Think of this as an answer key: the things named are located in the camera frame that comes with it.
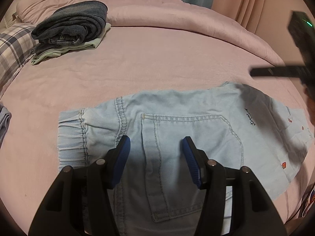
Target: jeans pocket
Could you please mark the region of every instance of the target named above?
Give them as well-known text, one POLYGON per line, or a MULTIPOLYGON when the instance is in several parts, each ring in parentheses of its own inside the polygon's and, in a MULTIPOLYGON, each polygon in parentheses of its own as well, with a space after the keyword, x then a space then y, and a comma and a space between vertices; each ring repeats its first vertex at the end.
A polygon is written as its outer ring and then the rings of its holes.
MULTIPOLYGON (((193 184, 181 140, 191 136, 196 147, 225 167, 243 165, 243 146, 230 123, 221 115, 142 115, 145 152, 145 188, 152 218, 165 221, 202 208, 205 191, 193 184)), ((232 196, 231 189, 226 198, 232 196)))

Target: bed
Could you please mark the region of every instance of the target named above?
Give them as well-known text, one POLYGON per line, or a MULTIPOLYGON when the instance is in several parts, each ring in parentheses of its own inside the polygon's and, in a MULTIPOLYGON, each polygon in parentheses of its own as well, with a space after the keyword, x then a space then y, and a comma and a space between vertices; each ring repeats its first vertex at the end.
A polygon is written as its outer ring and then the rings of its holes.
MULTIPOLYGON (((24 23, 85 0, 23 0, 24 23)), ((96 50, 70 52, 20 70, 1 102, 12 113, 0 151, 0 196, 27 232, 58 171, 61 111, 93 107, 141 90, 209 89, 225 81, 255 87, 290 108, 306 105, 288 79, 252 79, 251 66, 282 64, 256 35, 233 19, 180 0, 98 0, 112 28, 96 50)), ((274 204, 285 222, 298 206, 315 167, 315 147, 274 204)))

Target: blue gripper pad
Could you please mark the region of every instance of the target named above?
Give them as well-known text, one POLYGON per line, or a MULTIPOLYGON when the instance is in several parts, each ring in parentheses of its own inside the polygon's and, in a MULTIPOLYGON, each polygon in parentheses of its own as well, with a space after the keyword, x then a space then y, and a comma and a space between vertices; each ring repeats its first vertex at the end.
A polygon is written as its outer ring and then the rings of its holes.
POLYGON ((127 162, 128 156, 130 152, 130 138, 126 137, 126 140, 120 149, 118 157, 113 167, 113 176, 111 179, 111 186, 114 188, 120 182, 123 169, 125 168, 125 164, 127 162))
POLYGON ((193 182, 198 188, 200 188, 201 187, 200 168, 186 138, 184 138, 182 141, 182 150, 185 155, 186 162, 189 168, 190 175, 192 176, 193 182))

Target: light blue jeans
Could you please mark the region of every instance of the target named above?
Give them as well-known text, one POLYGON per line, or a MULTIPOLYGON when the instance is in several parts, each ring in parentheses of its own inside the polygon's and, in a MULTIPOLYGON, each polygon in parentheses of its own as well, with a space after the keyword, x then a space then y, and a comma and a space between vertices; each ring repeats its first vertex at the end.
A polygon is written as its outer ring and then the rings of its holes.
MULTIPOLYGON (((131 150, 109 194, 119 232, 130 236, 194 234, 205 192, 193 184, 180 150, 185 136, 223 166, 250 167, 272 199, 287 189, 312 142, 302 110, 248 85, 145 91, 60 113, 59 170, 91 164, 122 135, 130 137, 131 150)), ((223 233, 231 197, 228 188, 223 233)))

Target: checkered fabric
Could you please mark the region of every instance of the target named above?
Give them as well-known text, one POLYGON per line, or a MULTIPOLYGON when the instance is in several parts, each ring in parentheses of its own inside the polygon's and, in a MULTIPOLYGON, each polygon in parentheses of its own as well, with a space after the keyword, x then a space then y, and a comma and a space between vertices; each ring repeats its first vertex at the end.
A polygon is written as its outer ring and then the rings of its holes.
POLYGON ((34 25, 17 23, 0 34, 0 97, 24 64, 38 41, 32 39, 34 25))

